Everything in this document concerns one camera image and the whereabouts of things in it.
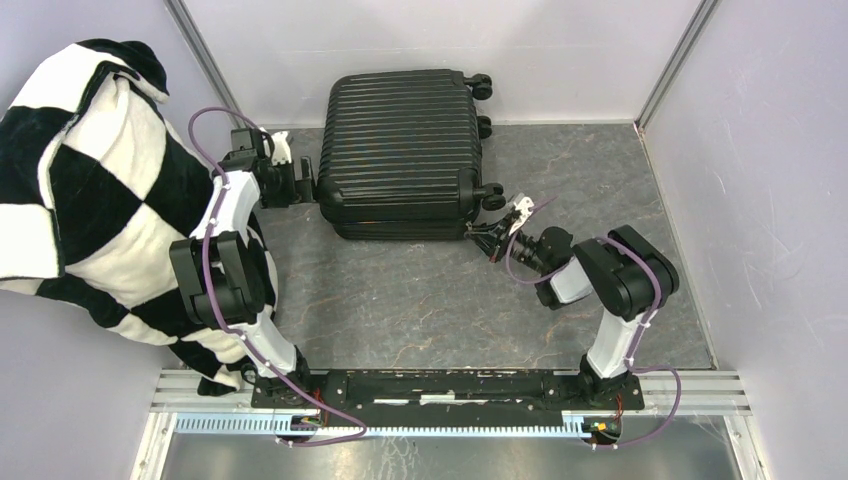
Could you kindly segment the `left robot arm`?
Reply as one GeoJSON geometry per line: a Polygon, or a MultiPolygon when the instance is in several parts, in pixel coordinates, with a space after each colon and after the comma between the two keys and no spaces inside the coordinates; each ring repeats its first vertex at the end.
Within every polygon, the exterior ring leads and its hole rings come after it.
{"type": "Polygon", "coordinates": [[[276,274],[251,228],[255,208],[304,203],[314,181],[295,177],[286,131],[245,128],[213,167],[213,191],[189,238],[173,243],[171,264],[189,318],[235,341],[251,360],[250,381],[290,407],[306,405],[314,381],[300,350],[273,323],[276,274]]]}

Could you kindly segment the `black suitcase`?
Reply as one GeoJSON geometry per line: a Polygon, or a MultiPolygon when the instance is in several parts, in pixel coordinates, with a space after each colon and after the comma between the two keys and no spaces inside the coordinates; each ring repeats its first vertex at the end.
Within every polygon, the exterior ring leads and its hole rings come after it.
{"type": "Polygon", "coordinates": [[[492,78],[452,69],[345,76],[331,87],[315,194],[347,240],[450,241],[506,204],[483,179],[492,78]]]}

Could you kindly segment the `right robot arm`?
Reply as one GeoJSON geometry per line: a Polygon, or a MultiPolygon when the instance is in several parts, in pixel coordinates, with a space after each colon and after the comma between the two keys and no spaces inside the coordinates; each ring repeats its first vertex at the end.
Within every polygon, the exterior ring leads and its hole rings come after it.
{"type": "Polygon", "coordinates": [[[516,223],[510,215],[497,223],[471,225],[465,236],[490,262],[518,262],[538,273],[529,283],[551,310],[590,294],[598,297],[601,323],[569,394],[591,408],[602,408],[632,377],[633,356],[644,331],[679,288],[677,269],[630,225],[575,242],[561,227],[548,227],[533,237],[516,223]]]}

